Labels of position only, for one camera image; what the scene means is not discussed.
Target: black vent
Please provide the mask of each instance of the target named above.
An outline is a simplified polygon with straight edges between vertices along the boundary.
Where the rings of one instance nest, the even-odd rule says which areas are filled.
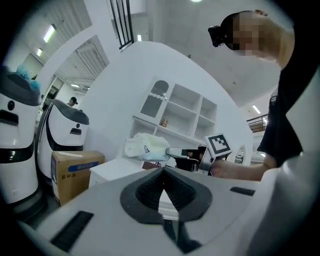
[[[90,212],[79,211],[51,240],[51,243],[68,252],[93,216]]]
[[[140,223],[162,224],[158,208],[163,190],[179,212],[181,222],[198,220],[212,202],[212,194],[207,187],[170,168],[159,168],[127,185],[121,192],[121,205]]]

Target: plastic bag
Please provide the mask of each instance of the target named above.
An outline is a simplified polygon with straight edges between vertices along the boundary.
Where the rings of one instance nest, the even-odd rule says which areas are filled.
[[[128,138],[124,144],[124,155],[140,161],[168,161],[170,156],[166,155],[169,143],[163,137],[153,136],[148,133],[137,133]]]

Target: box label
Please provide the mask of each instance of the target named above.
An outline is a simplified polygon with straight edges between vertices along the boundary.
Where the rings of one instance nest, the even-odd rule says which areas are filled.
[[[76,164],[76,165],[70,165],[68,168],[68,172],[69,173],[73,173],[76,171],[81,171],[81,170],[85,170],[85,169],[89,169],[95,166],[98,166],[99,162],[95,161],[95,162],[88,162],[88,163],[81,163],[81,164]]]

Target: small bottle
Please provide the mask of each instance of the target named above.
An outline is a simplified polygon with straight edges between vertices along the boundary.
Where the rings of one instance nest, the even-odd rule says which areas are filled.
[[[162,120],[162,122],[161,122],[161,126],[163,126],[163,127],[167,127],[167,124],[168,124],[168,118],[164,118],[163,120]]]

